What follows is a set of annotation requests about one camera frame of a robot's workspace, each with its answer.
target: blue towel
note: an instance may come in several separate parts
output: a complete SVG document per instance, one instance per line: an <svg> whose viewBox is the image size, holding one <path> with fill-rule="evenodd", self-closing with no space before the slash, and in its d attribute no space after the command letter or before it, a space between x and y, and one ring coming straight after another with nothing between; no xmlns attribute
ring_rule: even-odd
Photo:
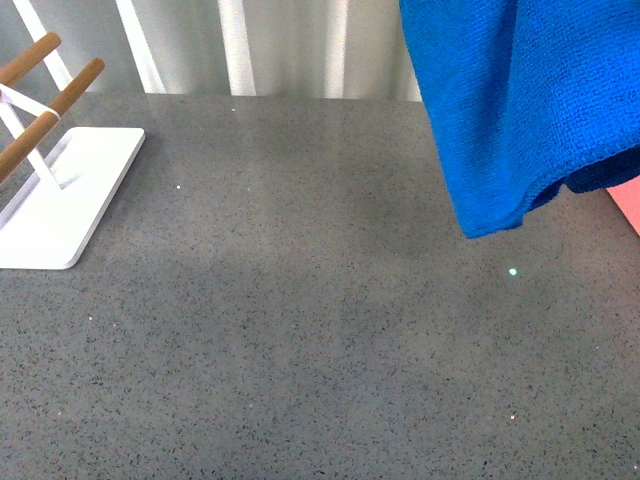
<svg viewBox="0 0 640 480"><path fill-rule="evenodd" d="M463 233L640 174L639 0L400 0Z"/></svg>

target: stone countertop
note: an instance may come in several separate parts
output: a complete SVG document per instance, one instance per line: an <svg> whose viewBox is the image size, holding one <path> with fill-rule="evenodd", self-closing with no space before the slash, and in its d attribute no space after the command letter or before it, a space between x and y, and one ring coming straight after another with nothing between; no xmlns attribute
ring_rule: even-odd
<svg viewBox="0 0 640 480"><path fill-rule="evenodd" d="M87 94L63 123L45 146L147 139L74 268L0 271L3 478L636 473L640 244L605 192L470 241L420 104Z"/></svg>

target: white rectangular base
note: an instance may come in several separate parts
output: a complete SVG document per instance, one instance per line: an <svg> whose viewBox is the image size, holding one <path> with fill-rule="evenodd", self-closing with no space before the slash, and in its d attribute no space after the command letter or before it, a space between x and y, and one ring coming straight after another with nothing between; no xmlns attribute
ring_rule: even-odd
<svg viewBox="0 0 640 480"><path fill-rule="evenodd" d="M0 268L78 261L144 141L140 128L72 128L45 159L61 190L31 175L0 213Z"/></svg>

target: pink object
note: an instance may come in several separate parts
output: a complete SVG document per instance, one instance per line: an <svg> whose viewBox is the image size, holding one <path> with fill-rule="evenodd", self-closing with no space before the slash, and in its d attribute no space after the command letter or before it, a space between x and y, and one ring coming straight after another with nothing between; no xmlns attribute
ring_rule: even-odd
<svg viewBox="0 0 640 480"><path fill-rule="evenodd" d="M607 188L607 191L636 233L640 235L640 177L617 187Z"/></svg>

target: wooden rod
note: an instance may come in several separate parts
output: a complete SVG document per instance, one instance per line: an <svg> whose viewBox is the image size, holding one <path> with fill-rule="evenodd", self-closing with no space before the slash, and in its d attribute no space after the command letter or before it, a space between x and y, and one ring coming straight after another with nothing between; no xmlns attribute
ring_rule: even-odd
<svg viewBox="0 0 640 480"><path fill-rule="evenodd" d="M11 175L56 123L58 123L58 117L51 112L44 112L25 128L22 135L11 142L4 152L0 153L0 183Z"/></svg>
<svg viewBox="0 0 640 480"><path fill-rule="evenodd" d="M74 78L67 88L65 88L56 99L51 102L49 107L58 112L58 115L64 115L71 105L73 105L80 95L91 85L100 72L104 70L104 62L99 58L91 60L86 67Z"/></svg>
<svg viewBox="0 0 640 480"><path fill-rule="evenodd" d="M91 85L96 77L104 69L104 62L94 58L74 78L56 99L51 102L52 110L62 117L76 100ZM38 143L58 123L58 117L51 112L44 112L29 125L22 135L16 138L6 150L0 153L0 183L2 183L16 169L20 162L38 146Z"/></svg>
<svg viewBox="0 0 640 480"><path fill-rule="evenodd" d="M53 32L47 33L11 62L0 68L0 83L12 87L61 43L62 40L58 35Z"/></svg>

